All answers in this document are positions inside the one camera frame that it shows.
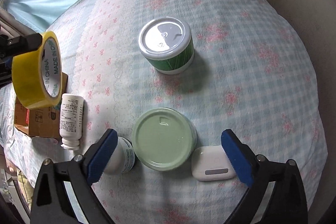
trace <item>small bottle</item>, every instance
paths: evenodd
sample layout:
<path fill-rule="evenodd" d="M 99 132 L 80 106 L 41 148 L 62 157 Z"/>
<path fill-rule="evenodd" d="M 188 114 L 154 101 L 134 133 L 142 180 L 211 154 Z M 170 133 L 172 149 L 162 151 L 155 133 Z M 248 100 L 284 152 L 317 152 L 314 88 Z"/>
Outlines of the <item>small bottle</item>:
<path fill-rule="evenodd" d="M 75 94 L 64 93 L 59 118 L 59 134 L 62 147 L 67 150 L 78 150 L 82 137 L 84 98 Z"/>
<path fill-rule="evenodd" d="M 119 175 L 132 169 L 135 163 L 135 153 L 132 144 L 123 137 L 118 137 L 118 144 L 115 148 L 104 173 Z"/>

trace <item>brown cardboard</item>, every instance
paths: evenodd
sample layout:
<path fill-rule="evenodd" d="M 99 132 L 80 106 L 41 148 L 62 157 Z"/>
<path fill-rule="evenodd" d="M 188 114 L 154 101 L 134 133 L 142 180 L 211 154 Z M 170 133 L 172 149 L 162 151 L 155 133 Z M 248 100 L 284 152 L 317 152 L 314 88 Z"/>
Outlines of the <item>brown cardboard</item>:
<path fill-rule="evenodd" d="M 68 75 L 62 73 L 62 94 L 65 93 Z M 54 107 L 26 109 L 18 98 L 15 101 L 14 126 L 28 136 L 60 138 L 59 110 Z"/>

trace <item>yellow tape roll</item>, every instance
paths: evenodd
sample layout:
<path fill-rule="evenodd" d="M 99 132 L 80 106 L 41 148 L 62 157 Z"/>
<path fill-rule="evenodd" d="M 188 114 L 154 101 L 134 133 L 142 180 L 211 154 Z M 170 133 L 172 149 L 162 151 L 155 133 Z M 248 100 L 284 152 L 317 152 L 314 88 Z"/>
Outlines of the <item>yellow tape roll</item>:
<path fill-rule="evenodd" d="M 16 96 L 28 108 L 55 106 L 62 96 L 62 64 L 56 35 L 45 32 L 37 51 L 13 57 Z"/>

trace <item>bottle label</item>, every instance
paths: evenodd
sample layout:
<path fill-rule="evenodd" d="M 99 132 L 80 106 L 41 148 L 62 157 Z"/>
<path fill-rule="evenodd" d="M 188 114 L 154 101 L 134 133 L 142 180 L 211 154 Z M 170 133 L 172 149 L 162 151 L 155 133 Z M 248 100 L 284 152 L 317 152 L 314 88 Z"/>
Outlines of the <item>bottle label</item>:
<path fill-rule="evenodd" d="M 118 139 L 120 140 L 120 144 L 124 150 L 125 155 L 124 167 L 122 168 L 120 173 L 126 173 L 130 171 L 134 165 L 135 153 L 131 143 L 128 140 L 123 137 L 118 137 Z"/>
<path fill-rule="evenodd" d="M 82 114 L 83 106 L 79 104 L 79 101 L 75 98 L 63 98 L 60 119 L 59 119 L 59 129 L 63 129 L 67 132 L 76 133 L 77 129 L 82 128 Z"/>

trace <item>quilted bedspread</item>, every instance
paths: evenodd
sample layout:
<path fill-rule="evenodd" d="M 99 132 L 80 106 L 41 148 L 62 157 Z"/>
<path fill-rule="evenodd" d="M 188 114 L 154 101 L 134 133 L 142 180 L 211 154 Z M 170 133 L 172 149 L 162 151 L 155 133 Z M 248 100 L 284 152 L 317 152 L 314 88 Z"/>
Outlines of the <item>quilted bedspread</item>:
<path fill-rule="evenodd" d="M 162 16 L 184 19 L 192 30 L 195 58 L 179 75 L 160 74 L 138 49 L 141 28 Z M 266 0 L 80 0 L 49 29 L 58 37 L 68 92 L 85 99 L 80 153 L 107 128 L 130 139 L 142 113 L 170 107 L 194 124 L 197 146 L 219 145 L 231 128 L 256 154 L 295 159 L 311 205 L 327 157 L 315 72 L 294 29 Z M 15 94 L 11 86 L 1 92 L 12 118 Z M 74 156 L 10 124 L 1 130 L 7 157 L 33 185 L 44 158 Z M 246 190 L 237 177 L 195 180 L 190 159 L 170 172 L 138 162 L 123 175 L 103 174 L 92 188 L 125 224 L 223 223 Z"/>

